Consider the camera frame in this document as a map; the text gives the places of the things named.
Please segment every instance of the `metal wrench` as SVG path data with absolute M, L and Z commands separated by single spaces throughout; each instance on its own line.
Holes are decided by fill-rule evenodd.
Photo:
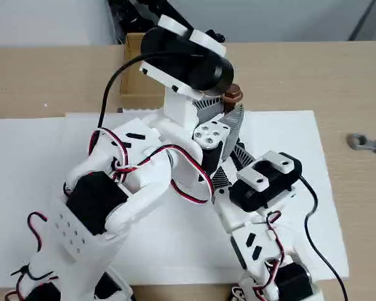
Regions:
M 356 151 L 368 149 L 376 153 L 376 140 L 369 140 L 362 134 L 350 134 L 347 136 L 347 143 Z

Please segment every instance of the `red and black wire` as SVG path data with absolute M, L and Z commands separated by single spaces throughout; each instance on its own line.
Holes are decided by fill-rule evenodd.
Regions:
M 34 226 L 32 224 L 32 217 L 33 216 L 39 217 L 44 222 L 47 222 L 48 219 L 47 219 L 47 217 L 45 215 L 43 215 L 42 213 L 37 212 L 37 211 L 33 211 L 32 213 L 30 213 L 28 215 L 28 218 L 27 218 L 28 228 L 32 231 L 32 234 L 35 236 L 36 241 L 38 242 L 38 252 L 39 252 L 42 249 L 42 239 L 41 239 L 39 233 L 36 231 L 36 229 L 34 228 Z M 40 281 L 40 280 L 45 279 L 46 277 L 50 276 L 51 274 L 53 274 L 53 271 L 49 272 L 47 274 L 44 274 L 44 275 L 42 275 L 40 277 L 35 277 L 35 276 L 33 276 L 31 274 L 31 272 L 29 270 L 29 264 L 28 264 L 28 265 L 25 265 L 25 266 L 21 267 L 18 271 L 13 272 L 11 274 L 11 276 L 16 275 L 18 273 L 21 273 L 21 275 L 19 276 L 19 278 L 17 280 L 16 289 L 13 290 L 13 291 L 10 291 L 10 292 L 8 292 L 8 293 L 6 293 L 4 295 L 4 300 L 5 301 L 9 301 L 9 298 L 12 295 L 17 295 L 19 301 L 24 301 L 24 297 L 21 295 L 19 286 L 20 286 L 21 281 L 23 280 L 23 278 L 24 278 L 25 275 L 28 275 L 28 277 L 30 279 L 34 280 L 34 281 Z M 53 276 L 53 277 L 49 278 L 50 281 L 57 280 L 57 279 L 58 279 L 57 276 Z

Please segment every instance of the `bolt hole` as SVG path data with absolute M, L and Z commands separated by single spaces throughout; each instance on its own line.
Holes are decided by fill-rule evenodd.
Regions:
M 359 145 L 365 145 L 367 142 L 366 136 L 360 135 L 357 137 Z

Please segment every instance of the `black cable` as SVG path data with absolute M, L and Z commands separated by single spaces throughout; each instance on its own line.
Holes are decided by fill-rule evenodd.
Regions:
M 192 57 L 202 57 L 202 55 L 193 55 L 188 53 L 181 53 L 176 51 L 159 51 L 159 52 L 153 52 L 153 53 L 147 53 L 144 55 L 138 55 L 132 60 L 126 62 L 123 64 L 113 75 L 110 77 L 105 92 L 103 93 L 103 100 L 102 100 L 102 108 L 100 110 L 100 116 L 98 121 L 98 127 L 102 127 L 103 125 L 103 119 L 105 118 L 105 112 L 106 112 L 106 106 L 107 106 L 107 98 L 108 94 L 110 93 L 110 89 L 114 83 L 114 81 L 117 79 L 117 77 L 128 67 L 131 67 L 133 64 L 138 63 L 140 61 L 148 60 L 151 58 L 171 58 L 171 57 L 181 57 L 181 56 L 192 56 Z M 95 140 L 93 141 L 93 146 L 97 143 L 97 140 L 99 138 L 99 134 L 95 136 Z
M 344 301 L 348 301 L 347 290 L 345 289 L 345 285 L 344 285 L 343 280 L 341 279 L 341 277 L 339 276 L 339 274 L 337 273 L 337 271 L 333 268 L 333 266 L 331 265 L 331 263 L 328 262 L 328 260 L 320 253 L 320 251 L 318 250 L 318 248 L 313 243 L 313 240 L 312 240 L 312 238 L 311 238 L 311 236 L 309 234 L 308 221 L 309 221 L 309 218 L 312 215 L 314 215 L 314 213 L 317 211 L 318 205 L 319 205 L 319 199 L 318 199 L 318 196 L 317 196 L 315 190 L 313 190 L 312 186 L 308 183 L 307 180 L 305 180 L 305 178 L 303 176 L 300 176 L 300 180 L 305 185 L 305 187 L 309 190 L 309 192 L 313 196 L 313 200 L 314 200 L 314 204 L 313 204 L 312 210 L 305 216 L 304 226 L 305 226 L 306 237 L 308 238 L 309 244 L 311 245 L 311 247 L 313 248 L 313 250 L 315 251 L 315 253 L 320 257 L 320 259 L 323 260 L 323 262 L 333 272 L 334 276 L 336 276 L 337 281 L 338 281 L 338 283 L 341 286 L 341 290 L 343 291 Z

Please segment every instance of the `cardboard box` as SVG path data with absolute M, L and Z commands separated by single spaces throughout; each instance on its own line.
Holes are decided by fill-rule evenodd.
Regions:
M 129 33 L 124 51 L 124 62 L 140 54 L 144 33 Z M 123 108 L 160 108 L 164 103 L 164 86 L 139 72 L 140 63 L 126 69 L 121 76 L 121 103 Z

